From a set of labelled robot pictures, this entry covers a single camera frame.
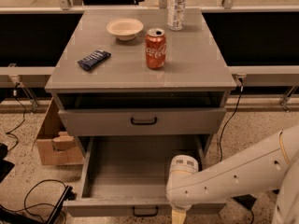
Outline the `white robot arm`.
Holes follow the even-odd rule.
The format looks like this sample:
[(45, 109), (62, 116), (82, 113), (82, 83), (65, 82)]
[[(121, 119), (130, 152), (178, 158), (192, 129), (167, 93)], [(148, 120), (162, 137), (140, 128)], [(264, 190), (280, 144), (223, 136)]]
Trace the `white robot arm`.
[(172, 224), (199, 203), (277, 189), (271, 224), (299, 224), (299, 126), (282, 130), (203, 171), (191, 156), (171, 160), (166, 198)]

